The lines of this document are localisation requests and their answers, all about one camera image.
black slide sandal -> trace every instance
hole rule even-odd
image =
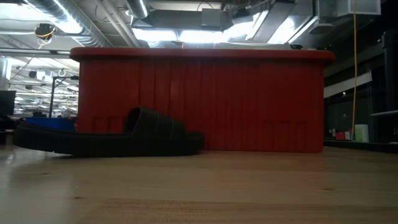
[[[185,156],[204,145],[202,133],[185,133],[180,121],[143,107],[127,116],[124,134],[85,134],[20,124],[14,134],[19,147],[74,156]]]

wooden surface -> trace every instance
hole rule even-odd
[[[398,156],[0,149],[0,223],[398,223]]]

blue bin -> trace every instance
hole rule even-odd
[[[26,118],[26,123],[63,131],[74,131],[75,121],[63,118]]]

ductwork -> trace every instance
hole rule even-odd
[[[81,11],[73,0],[24,0],[35,10],[46,14],[49,20],[68,34],[81,34],[72,37],[84,47],[112,47],[101,31]]]
[[[143,19],[149,15],[149,5],[146,0],[126,0],[132,16],[136,19]]]

red storage container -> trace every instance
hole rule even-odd
[[[141,105],[181,119],[214,150],[321,152],[323,70],[306,50],[75,48],[78,131],[120,133]]]

